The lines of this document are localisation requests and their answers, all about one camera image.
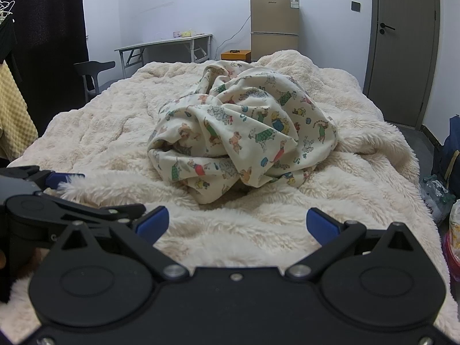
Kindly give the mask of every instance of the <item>screw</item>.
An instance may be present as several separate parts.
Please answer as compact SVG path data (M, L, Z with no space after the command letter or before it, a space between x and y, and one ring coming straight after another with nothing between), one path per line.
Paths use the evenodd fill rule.
M37 345L56 345L51 337L42 337L37 340Z
M433 345L434 341L429 337L422 337L419 341L419 345Z
M187 270L179 264L170 264L166 266L163 270L163 273L171 279L176 279L178 277L184 276Z
M304 264L295 264L294 266L290 267L288 271L289 274L294 277L305 277L311 273L311 268Z
M231 280L233 280L233 281L241 281L241 280L243 280L243 275L242 275L242 274L239 274L239 273L231 274L231 275L230 275L230 278L231 278Z

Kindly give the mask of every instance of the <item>yellow garment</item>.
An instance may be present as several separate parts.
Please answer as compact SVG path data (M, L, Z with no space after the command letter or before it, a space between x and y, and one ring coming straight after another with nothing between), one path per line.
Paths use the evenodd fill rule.
M0 64L0 157L17 159L37 137L27 105L8 65L3 62Z

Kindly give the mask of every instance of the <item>bag strap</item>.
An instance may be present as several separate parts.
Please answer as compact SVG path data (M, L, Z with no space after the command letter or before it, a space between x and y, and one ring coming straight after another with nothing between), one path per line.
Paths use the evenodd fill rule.
M452 156L452 159L450 160L449 166L447 167L446 174L444 175L444 180L447 182L447 189L449 188L450 174L452 173L452 169L454 168L454 163L457 160L457 157L459 156L459 154L460 152L456 150L454 155Z

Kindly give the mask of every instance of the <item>white folding table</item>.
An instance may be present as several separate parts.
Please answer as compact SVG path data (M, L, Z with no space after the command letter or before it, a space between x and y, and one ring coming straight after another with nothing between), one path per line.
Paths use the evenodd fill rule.
M139 43L135 45L130 45L127 47L115 49L115 52L120 52L121 69L123 70L123 78L126 78L126 69L131 66L137 65L138 63L142 63L142 66L144 66L145 62L144 62L143 53L144 53L145 48L155 46L155 45L184 44L187 47L187 49L190 51L190 61L192 63L201 63L201 62L210 60L211 59L211 37L212 37L211 33L200 33L199 35L188 36L187 38L163 39L163 40L152 41L150 43ZM195 46L195 40L202 39L202 38L208 38L208 44L207 44L206 51L200 45L197 45L197 47ZM197 50L200 50L203 54L203 57L200 59L196 58L195 52ZM130 51L131 53L128 57L128 60L125 63L123 53L128 52L128 51ZM135 60L137 58L137 60L135 62L130 63L131 59L133 58Z

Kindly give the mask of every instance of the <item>gray chair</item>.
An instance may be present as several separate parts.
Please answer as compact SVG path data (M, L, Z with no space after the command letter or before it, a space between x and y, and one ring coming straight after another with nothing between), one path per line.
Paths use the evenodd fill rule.
M91 98L100 95L101 92L99 90L99 82L97 81L97 75L104 70L109 70L115 67L115 61L110 62L97 62L97 61L88 61L88 62L80 62L74 63L75 70L77 71L78 75L83 77L83 82L85 84L85 100L86 103L89 102L89 97ZM88 84L86 80L86 75L89 75L93 78L94 81L94 90L90 91L88 89Z

